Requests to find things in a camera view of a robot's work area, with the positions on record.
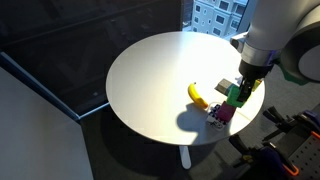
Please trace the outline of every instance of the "table top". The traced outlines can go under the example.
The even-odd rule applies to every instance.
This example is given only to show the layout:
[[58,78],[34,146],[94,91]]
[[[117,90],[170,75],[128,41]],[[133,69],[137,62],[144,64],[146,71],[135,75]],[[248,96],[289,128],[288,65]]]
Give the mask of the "table top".
[[188,86],[211,105],[226,96],[215,90],[224,78],[237,83],[240,54],[228,41],[196,32],[170,32],[143,39],[123,51],[109,69],[106,93],[115,114],[137,133],[162,143],[202,145],[247,126],[259,112],[264,83],[218,131],[196,107]]

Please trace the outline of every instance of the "gray floor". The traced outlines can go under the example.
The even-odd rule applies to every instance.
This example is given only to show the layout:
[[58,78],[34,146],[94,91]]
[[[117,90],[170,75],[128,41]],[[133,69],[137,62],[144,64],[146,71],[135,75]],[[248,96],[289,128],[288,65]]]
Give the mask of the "gray floor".
[[0,179],[93,179],[81,127],[1,67],[0,82]]
[[[266,77],[266,96],[260,113],[239,135],[255,146],[275,126],[262,112],[275,106],[282,115],[313,109],[320,103],[320,84],[299,86],[284,80],[278,67]],[[192,167],[181,167],[176,146],[160,144],[135,134],[112,112],[97,112],[81,122],[92,172],[102,179],[236,179],[245,167],[232,165],[240,157],[227,139],[215,144],[190,147]]]

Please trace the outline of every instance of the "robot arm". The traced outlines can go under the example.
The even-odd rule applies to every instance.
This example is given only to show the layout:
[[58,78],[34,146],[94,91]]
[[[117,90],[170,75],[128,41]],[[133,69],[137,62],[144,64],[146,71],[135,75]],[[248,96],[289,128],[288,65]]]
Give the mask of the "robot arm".
[[264,78],[279,57],[294,78],[320,82],[320,0],[258,0],[240,47],[240,102],[249,98],[255,81]]

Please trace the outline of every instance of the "banana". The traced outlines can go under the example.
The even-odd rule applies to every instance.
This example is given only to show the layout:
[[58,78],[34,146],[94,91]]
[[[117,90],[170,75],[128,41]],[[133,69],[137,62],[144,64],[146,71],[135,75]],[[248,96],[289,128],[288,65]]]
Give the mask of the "banana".
[[204,99],[202,99],[202,97],[198,94],[198,92],[196,91],[195,85],[196,83],[191,83],[189,85],[188,87],[189,96],[197,106],[203,109],[206,109],[208,107],[208,103]]

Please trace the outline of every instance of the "window frame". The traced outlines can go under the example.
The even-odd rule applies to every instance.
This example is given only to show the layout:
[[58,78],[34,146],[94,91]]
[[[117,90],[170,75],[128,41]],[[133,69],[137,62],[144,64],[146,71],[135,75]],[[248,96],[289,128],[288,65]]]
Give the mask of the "window frame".
[[196,12],[201,12],[201,7],[199,5],[196,5]]
[[197,16],[194,16],[194,20],[195,23],[199,24],[199,18]]
[[[243,13],[242,13],[242,14],[237,13],[237,10],[238,10],[238,7],[239,7],[239,6],[243,7]],[[239,16],[243,16],[243,14],[244,14],[245,11],[246,11],[246,6],[243,6],[242,4],[237,4],[237,7],[236,7],[236,9],[234,10],[234,13],[237,14],[237,15],[239,15]]]
[[[219,31],[219,34],[216,34],[216,33],[214,32],[215,29]],[[221,30],[218,29],[218,28],[216,28],[216,27],[214,27],[213,30],[212,30],[212,33],[215,34],[215,35],[217,35],[217,36],[220,36],[220,35],[221,35]]]
[[247,6],[245,7],[244,13],[239,22],[237,30],[238,34],[248,31],[257,3],[258,0],[248,0]]
[[[222,8],[220,7],[222,2],[228,4],[227,9],[222,9]],[[219,9],[221,9],[221,10],[223,10],[223,11],[228,11],[229,6],[230,6],[230,3],[229,3],[229,2],[226,2],[226,1],[222,1],[222,0],[221,0],[220,3],[219,3]]]
[[[235,21],[235,22],[238,22],[238,27],[237,27],[237,28],[232,27],[232,23],[233,23],[234,21]],[[234,19],[233,19],[233,20],[231,20],[230,27],[231,27],[232,29],[238,30],[239,26],[240,26],[240,22],[239,22],[239,21],[234,20]]]
[[[217,19],[218,19],[218,17],[221,17],[223,20],[222,20],[222,23],[221,22],[219,22]],[[220,16],[219,14],[217,14],[216,15],[216,19],[215,19],[215,21],[217,22],[217,23],[220,23],[220,24],[222,24],[222,25],[224,25],[224,21],[225,20],[225,18],[224,17],[222,17],[222,16]]]

